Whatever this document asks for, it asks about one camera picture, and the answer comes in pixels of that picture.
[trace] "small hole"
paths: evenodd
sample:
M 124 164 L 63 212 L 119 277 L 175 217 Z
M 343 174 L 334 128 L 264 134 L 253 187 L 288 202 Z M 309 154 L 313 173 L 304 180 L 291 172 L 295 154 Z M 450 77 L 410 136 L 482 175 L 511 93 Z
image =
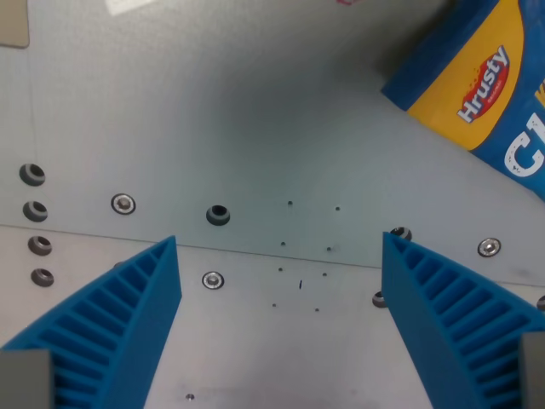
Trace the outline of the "small hole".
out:
M 40 245 L 51 245 L 49 240 L 47 240 L 45 237 L 37 236 L 37 241 Z
M 31 222 L 43 222 L 48 218 L 48 210 L 39 202 L 26 202 L 23 205 L 23 214 Z
M 543 296 L 539 300 L 537 300 L 536 307 L 540 311 L 545 311 L 545 296 Z
M 23 164 L 19 169 L 20 179 L 29 186 L 41 186 L 45 182 L 45 173 L 37 164 Z
M 36 268 L 33 270 L 31 280 L 34 284 L 39 285 L 40 287 L 49 287 L 55 281 L 53 274 L 45 268 Z
M 45 176 L 43 169 L 40 168 L 37 164 L 31 164 L 31 172 L 36 176 Z
M 40 202 L 34 202 L 34 209 L 36 209 L 37 211 L 41 211 L 41 212 L 48 211 L 45 208 L 45 206 L 43 204 L 41 204 Z
M 231 213 L 227 207 L 215 204 L 206 211 L 206 220 L 213 226 L 225 226 L 231 220 Z
M 47 256 L 53 250 L 51 243 L 43 236 L 32 236 L 28 240 L 28 249 L 38 256 Z
M 227 214 L 227 209 L 224 206 L 215 205 L 212 206 L 212 213 L 214 213 L 217 216 L 224 216 Z
M 399 236 L 401 239 L 412 240 L 412 232 L 408 228 L 395 228 L 390 233 Z

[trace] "hrusty snack bag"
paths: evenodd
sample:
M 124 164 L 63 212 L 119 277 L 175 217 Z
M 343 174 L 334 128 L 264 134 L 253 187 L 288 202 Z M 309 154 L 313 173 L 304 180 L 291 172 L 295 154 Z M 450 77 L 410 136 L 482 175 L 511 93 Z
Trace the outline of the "hrusty snack bag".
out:
M 545 199 L 545 0 L 464 0 L 382 93 Z

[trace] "gray metal surface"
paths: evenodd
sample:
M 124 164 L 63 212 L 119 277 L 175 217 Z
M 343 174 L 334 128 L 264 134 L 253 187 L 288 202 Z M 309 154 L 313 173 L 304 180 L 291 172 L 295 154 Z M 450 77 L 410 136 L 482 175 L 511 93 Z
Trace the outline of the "gray metal surface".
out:
M 403 226 L 493 279 L 545 284 L 528 245 L 545 205 L 379 92 L 445 0 L 122 3 L 31 0 L 31 46 L 0 49 L 0 223 L 36 227 L 21 207 L 38 200 L 44 229 L 366 266 Z M 17 175 L 32 162 L 41 187 Z M 112 211 L 119 192 L 134 214 Z

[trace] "hole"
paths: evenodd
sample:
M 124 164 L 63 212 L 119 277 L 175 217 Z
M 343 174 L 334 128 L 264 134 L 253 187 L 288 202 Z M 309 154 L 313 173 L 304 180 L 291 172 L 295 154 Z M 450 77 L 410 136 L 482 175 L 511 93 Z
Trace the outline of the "hole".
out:
M 130 215 L 136 210 L 136 202 L 132 196 L 127 193 L 118 193 L 112 198 L 110 203 L 113 211 L 120 215 Z
M 45 237 L 43 236 L 37 236 L 37 242 L 40 244 L 40 245 L 51 245 L 51 243 L 49 243 L 49 240 L 47 240 Z
M 212 213 L 216 216 L 224 216 L 227 214 L 227 209 L 217 204 L 216 206 L 212 206 Z
M 50 287 L 55 282 L 53 274 L 45 268 L 36 268 L 33 270 L 31 273 L 31 280 L 40 287 Z
M 386 301 L 384 300 L 384 297 L 382 296 L 382 291 L 378 291 L 373 296 L 373 305 L 377 308 L 386 308 Z
M 48 210 L 43 204 L 36 201 L 26 202 L 23 205 L 23 214 L 31 222 L 43 222 L 48 218 Z
M 209 271 L 203 276 L 203 285 L 209 290 L 219 290 L 224 283 L 223 276 L 217 271 Z
M 536 307 L 540 311 L 545 311 L 545 296 L 543 296 L 539 300 L 537 300 Z
M 48 211 L 43 204 L 40 202 L 34 202 L 34 209 L 37 211 Z
M 40 168 L 37 164 L 31 164 L 31 173 L 35 176 L 45 176 L 43 169 Z
M 206 220 L 213 226 L 225 226 L 231 220 L 231 213 L 227 207 L 216 204 L 206 211 Z
M 390 233 L 399 236 L 401 239 L 412 240 L 412 232 L 408 228 L 395 228 Z
M 43 236 L 30 237 L 27 245 L 28 249 L 38 256 L 47 256 L 53 250 L 49 240 Z
M 28 186 L 41 186 L 45 182 L 45 173 L 37 164 L 23 164 L 19 169 L 19 177 Z

